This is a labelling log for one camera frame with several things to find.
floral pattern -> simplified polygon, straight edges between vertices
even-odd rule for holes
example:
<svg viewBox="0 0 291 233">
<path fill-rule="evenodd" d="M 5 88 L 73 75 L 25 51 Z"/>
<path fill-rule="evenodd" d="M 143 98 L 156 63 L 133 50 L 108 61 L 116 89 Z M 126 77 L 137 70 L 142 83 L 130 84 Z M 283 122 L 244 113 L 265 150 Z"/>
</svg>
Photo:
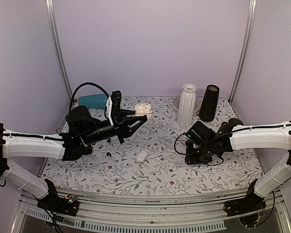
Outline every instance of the floral pattern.
<svg viewBox="0 0 291 233">
<path fill-rule="evenodd" d="M 120 144 L 116 137 L 93 145 L 93 153 L 77 161 L 49 159 L 43 177 L 61 188 L 122 195 L 180 195 L 209 193 L 248 187 L 263 172 L 253 149 L 225 153 L 218 166 L 184 162 L 174 149 L 176 137 L 189 127 L 177 124 L 177 111 L 171 97 L 126 97 L 122 108 L 133 110 L 138 103 L 150 103 L 153 116 L 131 138 Z M 103 119 L 103 110 L 90 109 L 93 117 Z M 217 131 L 221 123 L 236 117 L 226 99 L 219 99 L 216 117 L 205 125 Z M 199 120 L 193 117 L 191 125 Z M 185 151 L 185 138 L 177 148 Z M 142 163 L 136 155 L 146 150 Z M 214 158 L 213 164 L 221 162 Z"/>
</svg>

black cylinder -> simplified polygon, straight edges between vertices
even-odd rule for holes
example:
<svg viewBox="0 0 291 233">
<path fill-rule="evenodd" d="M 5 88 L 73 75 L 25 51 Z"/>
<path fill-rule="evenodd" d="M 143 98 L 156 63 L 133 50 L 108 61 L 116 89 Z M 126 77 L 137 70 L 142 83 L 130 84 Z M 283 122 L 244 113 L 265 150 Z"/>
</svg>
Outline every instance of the black cylinder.
<svg viewBox="0 0 291 233">
<path fill-rule="evenodd" d="M 208 85 L 199 111 L 202 121 L 213 121 L 217 110 L 220 89 L 215 85 Z"/>
<path fill-rule="evenodd" d="M 82 139 L 88 145 L 114 136 L 116 136 L 114 127 L 110 124 L 109 120 L 104 120 L 90 133 L 82 135 Z"/>
</svg>

black cup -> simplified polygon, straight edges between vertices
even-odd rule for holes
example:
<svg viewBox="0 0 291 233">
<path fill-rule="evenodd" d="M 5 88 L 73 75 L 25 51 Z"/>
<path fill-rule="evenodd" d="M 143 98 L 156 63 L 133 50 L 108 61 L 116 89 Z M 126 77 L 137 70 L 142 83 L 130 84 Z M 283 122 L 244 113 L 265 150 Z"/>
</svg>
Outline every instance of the black cup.
<svg viewBox="0 0 291 233">
<path fill-rule="evenodd" d="M 199 111 L 199 118 L 202 121 L 213 121 L 217 110 L 220 88 L 215 85 L 208 85 Z"/>
</svg>

ribbed white vase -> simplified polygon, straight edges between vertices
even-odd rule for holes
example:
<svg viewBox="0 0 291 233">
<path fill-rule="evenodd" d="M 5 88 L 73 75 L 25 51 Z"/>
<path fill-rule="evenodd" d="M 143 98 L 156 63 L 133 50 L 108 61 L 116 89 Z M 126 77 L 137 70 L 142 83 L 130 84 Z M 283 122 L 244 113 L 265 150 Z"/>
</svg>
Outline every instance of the ribbed white vase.
<svg viewBox="0 0 291 233">
<path fill-rule="evenodd" d="M 196 86 L 193 84 L 183 85 L 183 91 L 180 97 L 178 124 L 182 127 L 189 126 L 193 117 Z"/>
</svg>

lavender backdrop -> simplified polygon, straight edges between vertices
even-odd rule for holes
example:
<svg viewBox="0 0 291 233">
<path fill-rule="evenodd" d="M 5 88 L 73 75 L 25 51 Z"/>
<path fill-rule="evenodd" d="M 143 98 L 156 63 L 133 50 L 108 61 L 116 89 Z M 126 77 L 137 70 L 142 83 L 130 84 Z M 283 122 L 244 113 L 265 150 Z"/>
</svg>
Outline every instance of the lavender backdrop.
<svg viewBox="0 0 291 233">
<path fill-rule="evenodd" d="M 258 1 L 248 56 L 234 108 L 246 124 L 291 119 L 291 0 Z M 281 150 L 256 150 L 264 171 Z M 291 217 L 291 180 L 281 188 Z"/>
<path fill-rule="evenodd" d="M 124 96 L 177 96 L 184 83 L 229 95 L 248 0 L 57 0 L 56 22 L 72 89 L 93 81 Z M 82 95 L 92 94 L 84 88 Z"/>
<path fill-rule="evenodd" d="M 24 133 L 54 133 L 67 110 L 44 0 L 0 1 L 0 122 Z M 20 163 L 37 173 L 41 159 Z M 11 228 L 20 192 L 0 188 L 0 233 Z"/>
</svg>

